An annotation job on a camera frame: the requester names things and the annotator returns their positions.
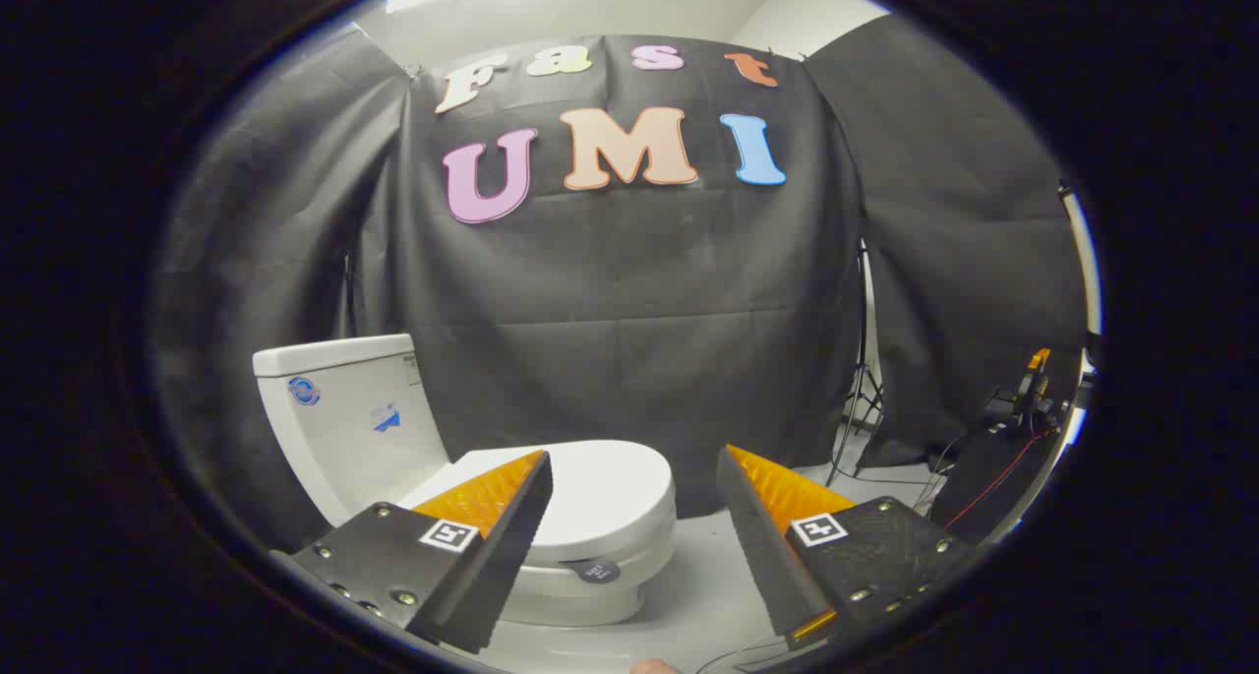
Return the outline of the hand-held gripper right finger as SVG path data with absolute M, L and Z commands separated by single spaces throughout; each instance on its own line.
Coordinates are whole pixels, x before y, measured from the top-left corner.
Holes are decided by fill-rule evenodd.
M 967 540 L 890 496 L 857 503 L 742 447 L 718 490 L 777 637 L 850 648 L 973 563 Z

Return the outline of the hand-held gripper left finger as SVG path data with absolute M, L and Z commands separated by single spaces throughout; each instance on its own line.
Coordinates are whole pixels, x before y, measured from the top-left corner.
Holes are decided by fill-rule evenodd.
M 310 545 L 271 558 L 374 626 L 477 654 L 486 648 L 553 494 L 533 451 L 405 508 L 371 503 Z

